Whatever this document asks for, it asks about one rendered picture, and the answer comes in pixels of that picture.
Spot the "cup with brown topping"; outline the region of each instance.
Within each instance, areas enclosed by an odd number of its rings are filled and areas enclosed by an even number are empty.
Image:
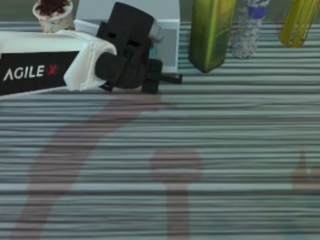
[[[71,0],[38,0],[32,12],[44,33],[56,33],[59,30],[75,30],[73,8]]]

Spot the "plastic bottle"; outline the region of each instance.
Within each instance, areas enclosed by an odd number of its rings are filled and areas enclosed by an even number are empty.
[[[194,0],[189,61],[208,73],[226,58],[236,0]]]
[[[270,0],[240,0],[238,26],[231,53],[241,59],[251,58],[258,47],[260,29]]]
[[[302,47],[319,7],[320,0],[291,0],[279,35],[280,42],[287,47]]]

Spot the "paper cup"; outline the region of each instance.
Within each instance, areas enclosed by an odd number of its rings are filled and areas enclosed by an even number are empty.
[[[42,31],[44,33],[56,33],[59,30],[75,30],[72,10],[74,5],[68,0],[69,5],[64,7],[64,13],[54,12],[51,16],[40,15],[40,11],[36,10],[40,5],[40,0],[33,6],[33,15],[39,20]]]

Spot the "cardboard box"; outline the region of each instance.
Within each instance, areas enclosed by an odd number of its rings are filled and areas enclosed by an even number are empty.
[[[155,58],[163,62],[164,73],[177,73],[180,34],[179,0],[79,0],[75,27],[95,34],[101,21],[107,22],[115,2],[131,5],[152,15],[163,29],[164,39],[154,46]]]

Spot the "striped surface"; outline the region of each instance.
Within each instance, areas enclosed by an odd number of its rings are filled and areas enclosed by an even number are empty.
[[[187,60],[189,30],[184,83],[161,95],[0,102],[0,240],[319,239],[320,25],[290,49],[265,24],[253,59],[208,74]]]

